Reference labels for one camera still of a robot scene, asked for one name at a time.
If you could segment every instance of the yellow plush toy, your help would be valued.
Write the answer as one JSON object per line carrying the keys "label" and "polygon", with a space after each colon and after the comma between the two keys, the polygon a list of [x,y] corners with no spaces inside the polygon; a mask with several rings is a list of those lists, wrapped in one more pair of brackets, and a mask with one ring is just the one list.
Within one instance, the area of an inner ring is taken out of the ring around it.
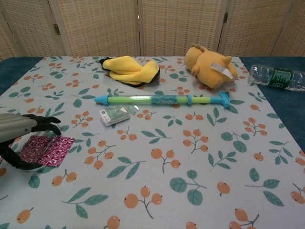
{"label": "yellow plush toy", "polygon": [[117,58],[105,58],[100,60],[102,68],[110,71],[109,76],[131,87],[140,87],[145,83],[151,83],[160,76],[159,65],[155,61],[149,61],[141,66],[131,56]]}
{"label": "yellow plush toy", "polygon": [[200,45],[192,45],[185,55],[186,67],[192,75],[210,88],[237,79],[237,71],[231,60],[231,56],[223,56]]}

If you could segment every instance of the plastic water bottle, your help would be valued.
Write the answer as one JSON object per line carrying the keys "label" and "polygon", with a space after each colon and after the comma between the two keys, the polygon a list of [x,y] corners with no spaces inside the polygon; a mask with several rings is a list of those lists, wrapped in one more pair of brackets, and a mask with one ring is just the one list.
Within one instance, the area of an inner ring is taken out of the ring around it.
{"label": "plastic water bottle", "polygon": [[305,72],[255,64],[250,69],[248,83],[292,91],[305,91]]}

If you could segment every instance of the floral tablecloth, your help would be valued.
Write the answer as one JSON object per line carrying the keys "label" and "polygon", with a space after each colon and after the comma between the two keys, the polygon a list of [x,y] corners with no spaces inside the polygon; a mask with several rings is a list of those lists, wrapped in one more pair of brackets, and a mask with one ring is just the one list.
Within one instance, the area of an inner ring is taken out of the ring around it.
{"label": "floral tablecloth", "polygon": [[[0,229],[277,229],[305,227],[305,154],[239,58],[220,90],[230,107],[139,105],[105,127],[109,94],[218,96],[183,57],[158,62],[157,82],[132,88],[105,76],[101,57],[46,57],[0,98],[0,113],[55,116],[75,139],[62,164],[20,171],[0,164]],[[50,132],[34,135],[51,136]],[[16,139],[20,151],[30,135]]]}

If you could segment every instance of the wicker room divider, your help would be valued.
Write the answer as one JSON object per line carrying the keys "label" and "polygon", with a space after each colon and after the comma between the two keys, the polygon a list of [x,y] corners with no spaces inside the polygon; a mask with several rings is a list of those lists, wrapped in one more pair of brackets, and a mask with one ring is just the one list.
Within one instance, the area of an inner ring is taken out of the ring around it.
{"label": "wicker room divider", "polygon": [[304,0],[0,0],[0,11],[0,60],[183,56],[192,43],[231,56],[305,55]]}
{"label": "wicker room divider", "polygon": [[145,56],[183,56],[192,43],[217,50],[226,0],[139,0]]}
{"label": "wicker room divider", "polygon": [[19,45],[22,55],[63,55],[54,33],[47,0],[0,0],[0,9]]}
{"label": "wicker room divider", "polygon": [[137,0],[57,0],[72,55],[140,55]]}
{"label": "wicker room divider", "polygon": [[305,1],[296,0],[272,56],[305,56]]}
{"label": "wicker room divider", "polygon": [[0,61],[18,56],[19,49],[7,26],[4,17],[0,14]]}
{"label": "wicker room divider", "polygon": [[218,52],[231,56],[270,56],[291,0],[230,0]]}

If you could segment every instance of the green packaged item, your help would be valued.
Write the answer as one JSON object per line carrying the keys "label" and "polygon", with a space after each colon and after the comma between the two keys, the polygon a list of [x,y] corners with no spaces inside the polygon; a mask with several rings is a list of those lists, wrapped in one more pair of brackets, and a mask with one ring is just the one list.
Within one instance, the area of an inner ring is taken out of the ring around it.
{"label": "green packaged item", "polygon": [[110,126],[130,118],[128,108],[123,105],[106,107],[100,110],[100,114],[105,126]]}

